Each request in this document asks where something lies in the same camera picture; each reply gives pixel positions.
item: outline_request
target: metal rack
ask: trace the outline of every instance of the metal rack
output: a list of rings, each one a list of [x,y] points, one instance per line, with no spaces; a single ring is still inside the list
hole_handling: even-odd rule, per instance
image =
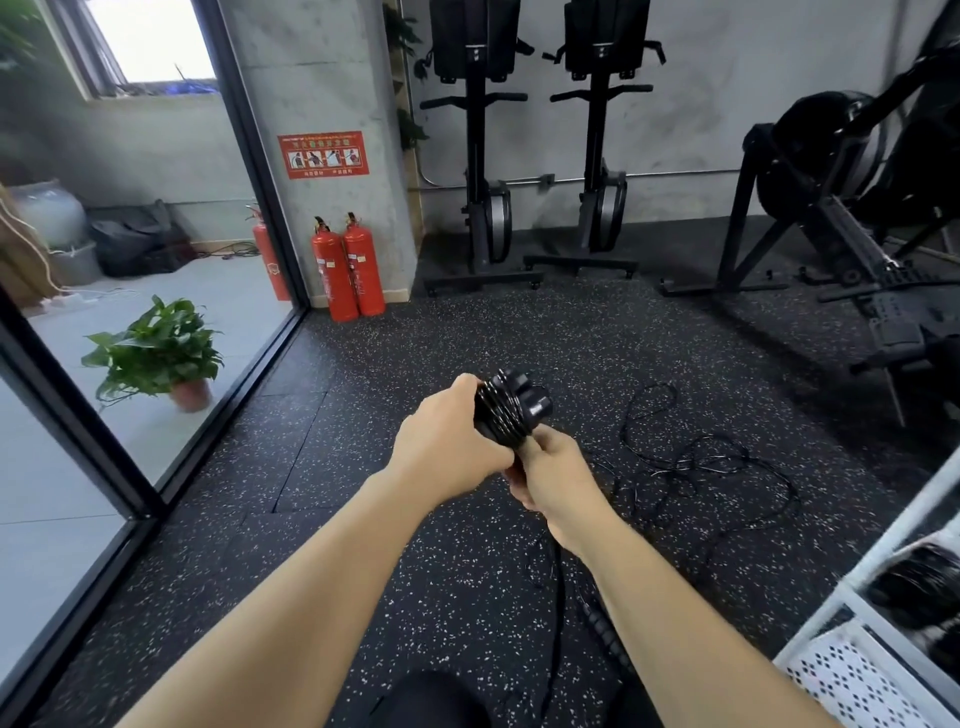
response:
[[[927,657],[929,630],[898,627],[861,595],[891,559],[917,544],[960,552],[960,513],[939,531],[907,543],[957,485],[960,448],[774,660],[848,728],[960,728],[960,684]],[[845,609],[850,619],[824,631]]]

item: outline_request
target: concrete wall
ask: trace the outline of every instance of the concrete wall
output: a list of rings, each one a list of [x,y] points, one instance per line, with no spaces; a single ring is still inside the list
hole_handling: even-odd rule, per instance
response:
[[[253,199],[219,95],[85,100],[47,35],[36,63],[0,74],[3,182],[59,178],[86,206],[157,198],[198,240],[249,238]]]
[[[610,167],[659,173],[736,169],[750,127],[776,120],[799,97],[830,88],[878,91],[888,53],[906,67],[943,4],[906,0],[897,50],[891,48],[893,20],[903,1],[653,0],[648,37],[663,42],[667,64],[660,66],[654,54],[647,54],[637,82],[653,84],[654,92],[611,101],[605,143]],[[406,0],[404,12],[419,21],[425,53],[428,0]],[[550,104],[551,93],[577,85],[561,65],[540,59],[540,51],[553,52],[563,43],[563,17],[557,0],[523,0],[519,36],[538,52],[517,57],[507,83],[491,86],[526,91],[530,101],[488,108],[488,179],[583,175],[587,102]],[[412,88],[417,118],[430,136],[420,148],[423,173],[433,182],[462,183],[464,114],[453,107],[419,111],[422,99],[463,93],[462,82],[445,86],[431,73],[425,83],[414,80]],[[626,219],[729,214],[735,182],[735,173],[630,180]],[[580,189],[558,185],[540,193],[515,187],[515,227],[575,225]],[[424,194],[427,230],[461,231],[464,194]]]
[[[405,300],[417,258],[380,1],[223,0],[222,7],[315,302],[323,287],[309,244],[313,216],[341,228],[349,210],[372,229],[388,298]],[[368,176],[287,178],[278,135],[357,130]]]

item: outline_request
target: speckled black floor mat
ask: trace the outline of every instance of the speckled black floor mat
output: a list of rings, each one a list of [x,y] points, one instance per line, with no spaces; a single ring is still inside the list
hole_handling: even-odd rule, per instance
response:
[[[638,386],[668,381],[678,405],[636,431],[644,449],[669,456],[699,433],[722,431],[791,477],[801,516],[728,539],[704,585],[742,634],[775,654],[945,452],[896,425],[882,379],[847,374],[869,350],[851,308],[818,305],[798,285],[724,302],[662,298],[656,277],[708,271],[718,235],[719,221],[628,229],[618,252],[635,254],[647,279],[558,273],[538,291],[417,298],[349,326],[313,314],[36,725],[112,724],[385,462],[396,427],[423,396],[462,371],[504,364],[547,386],[557,402],[553,424],[624,472],[636,469],[618,442],[627,402]],[[428,244],[424,254],[424,271],[444,269],[444,251]],[[772,264],[785,270],[798,260],[778,255]],[[641,507],[660,488],[656,480],[641,488]],[[679,564],[711,532],[779,497],[768,479],[725,479],[671,506],[658,546]],[[541,530],[498,480],[434,513],[387,587],[330,725],[363,726],[376,699],[422,667],[461,674],[498,724],[531,725],[553,629],[549,575],[532,578],[537,562],[527,568]],[[569,599],[547,724],[599,725],[616,687]]]

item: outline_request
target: fire extinguisher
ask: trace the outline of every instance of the fire extinguisher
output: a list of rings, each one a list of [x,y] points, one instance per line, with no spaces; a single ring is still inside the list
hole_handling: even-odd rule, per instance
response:
[[[350,283],[343,240],[326,226],[323,218],[315,219],[317,224],[314,226],[310,245],[313,247],[313,256],[317,258],[320,276],[324,279],[330,318],[334,321],[352,321],[360,314],[357,312],[356,296]]]
[[[290,301],[290,291],[287,290],[287,283],[280,273],[280,266],[276,264],[274,245],[270,242],[267,226],[263,224],[263,213],[252,205],[247,205],[247,209],[252,213],[247,219],[256,219],[256,224],[253,226],[253,242],[256,243],[256,249],[260,251],[263,264],[267,266],[267,274],[270,276],[270,283],[274,287],[274,295],[276,295],[278,301]]]
[[[369,228],[361,226],[352,212],[347,213],[344,245],[347,247],[347,263],[353,276],[353,288],[357,292],[360,313],[364,316],[378,316],[387,310],[387,305],[383,300],[383,288],[380,286],[380,271],[376,267],[373,233]]]

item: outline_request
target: sign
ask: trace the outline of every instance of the sign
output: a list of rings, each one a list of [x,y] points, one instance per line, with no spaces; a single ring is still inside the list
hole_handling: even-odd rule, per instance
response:
[[[370,174],[363,132],[284,134],[277,140],[291,180]]]

